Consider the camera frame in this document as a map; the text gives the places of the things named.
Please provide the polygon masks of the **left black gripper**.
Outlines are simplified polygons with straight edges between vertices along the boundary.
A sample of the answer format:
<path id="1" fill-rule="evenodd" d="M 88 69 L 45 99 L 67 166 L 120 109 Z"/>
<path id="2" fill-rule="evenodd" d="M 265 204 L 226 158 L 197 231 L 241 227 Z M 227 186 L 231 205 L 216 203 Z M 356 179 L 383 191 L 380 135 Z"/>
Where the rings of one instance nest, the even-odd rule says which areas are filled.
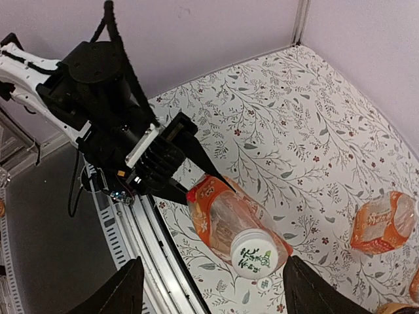
<path id="1" fill-rule="evenodd" d="M 195 137 L 197 131 L 197 125 L 185 113 L 178 112 L 168 126 L 159 134 L 156 142 L 161 153 L 179 154 L 182 152 L 206 174 L 216 177 L 231 190 L 235 191 L 218 172 L 203 146 Z M 188 190 L 182 184 L 171 178 L 162 189 L 154 191 L 153 196 L 186 205 L 187 192 Z"/>

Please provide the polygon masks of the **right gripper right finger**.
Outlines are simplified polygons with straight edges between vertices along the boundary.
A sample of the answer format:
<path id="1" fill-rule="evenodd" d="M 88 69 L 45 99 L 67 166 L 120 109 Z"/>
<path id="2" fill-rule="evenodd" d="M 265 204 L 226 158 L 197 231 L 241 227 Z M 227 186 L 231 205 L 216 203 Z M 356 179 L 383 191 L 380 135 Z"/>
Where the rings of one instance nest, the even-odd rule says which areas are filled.
<path id="1" fill-rule="evenodd" d="M 370 313 L 337 292 L 298 256 L 288 257 L 283 286 L 288 313 Z"/>

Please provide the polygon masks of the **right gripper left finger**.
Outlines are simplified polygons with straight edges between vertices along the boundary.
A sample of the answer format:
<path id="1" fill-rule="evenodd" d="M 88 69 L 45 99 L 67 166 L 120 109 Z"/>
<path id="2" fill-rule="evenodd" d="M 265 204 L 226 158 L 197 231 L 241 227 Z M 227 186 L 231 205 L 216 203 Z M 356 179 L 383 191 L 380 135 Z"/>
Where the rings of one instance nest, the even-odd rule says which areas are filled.
<path id="1" fill-rule="evenodd" d="M 141 313 L 143 283 L 144 269 L 141 258 L 131 259 L 91 297 L 67 313 Z"/>

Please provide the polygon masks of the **orange bottle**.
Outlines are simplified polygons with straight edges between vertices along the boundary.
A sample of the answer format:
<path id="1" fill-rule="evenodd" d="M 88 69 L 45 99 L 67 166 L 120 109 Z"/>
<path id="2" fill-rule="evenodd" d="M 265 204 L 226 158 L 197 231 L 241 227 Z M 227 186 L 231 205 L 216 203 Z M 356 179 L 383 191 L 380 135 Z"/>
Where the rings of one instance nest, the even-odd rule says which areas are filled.
<path id="1" fill-rule="evenodd" d="M 350 246 L 372 255 L 399 249 L 417 222 L 418 200 L 403 192 L 386 192 L 357 211 Z"/>
<path id="2" fill-rule="evenodd" d="M 187 205 L 197 235 L 216 256 L 231 265 L 230 246 L 235 236 L 247 229 L 264 230 L 276 244 L 278 270 L 292 255 L 292 247 L 278 231 L 269 212 L 234 181 L 226 180 L 235 191 L 216 177 L 204 174 L 187 192 Z"/>
<path id="3" fill-rule="evenodd" d="M 409 286 L 409 294 L 410 298 L 415 302 L 419 303 L 419 269 L 416 270 L 412 281 L 410 282 Z"/>

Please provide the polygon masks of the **dark label tea bottle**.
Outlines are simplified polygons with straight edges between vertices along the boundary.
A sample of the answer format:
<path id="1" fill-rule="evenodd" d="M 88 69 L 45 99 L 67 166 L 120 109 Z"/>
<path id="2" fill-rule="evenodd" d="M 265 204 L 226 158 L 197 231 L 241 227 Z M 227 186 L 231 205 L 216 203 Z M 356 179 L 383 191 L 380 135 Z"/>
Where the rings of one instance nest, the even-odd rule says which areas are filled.
<path id="1" fill-rule="evenodd" d="M 410 304 L 388 303 L 380 306 L 376 314 L 419 314 L 419 307 Z"/>

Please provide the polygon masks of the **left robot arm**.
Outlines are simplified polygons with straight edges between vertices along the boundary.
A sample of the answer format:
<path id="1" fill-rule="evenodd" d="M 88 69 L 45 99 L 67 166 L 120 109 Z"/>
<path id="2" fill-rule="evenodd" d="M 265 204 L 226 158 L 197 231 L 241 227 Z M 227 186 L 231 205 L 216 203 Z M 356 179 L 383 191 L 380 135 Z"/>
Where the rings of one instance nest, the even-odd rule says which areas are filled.
<path id="1" fill-rule="evenodd" d="M 112 42 L 84 41 L 64 59 L 48 60 L 25 52 L 10 33 L 1 41 L 1 97 L 62 131 L 114 201 L 150 194 L 186 204 L 187 189 L 173 178 L 185 160 L 221 177 L 188 116 L 163 126 L 147 98 L 134 95 Z"/>

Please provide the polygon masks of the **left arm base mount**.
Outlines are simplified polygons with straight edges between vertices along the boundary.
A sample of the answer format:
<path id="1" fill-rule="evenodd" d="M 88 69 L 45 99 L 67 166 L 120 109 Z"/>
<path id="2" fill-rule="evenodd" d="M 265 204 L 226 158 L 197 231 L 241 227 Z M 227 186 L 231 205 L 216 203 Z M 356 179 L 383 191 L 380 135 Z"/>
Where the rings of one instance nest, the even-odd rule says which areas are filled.
<path id="1" fill-rule="evenodd" d="M 136 201 L 136 192 L 129 188 L 120 177 L 106 174 L 102 169 L 89 164 L 82 158 L 83 168 L 79 182 L 83 192 L 90 194 L 99 207 L 104 210 L 111 205 L 131 207 Z"/>

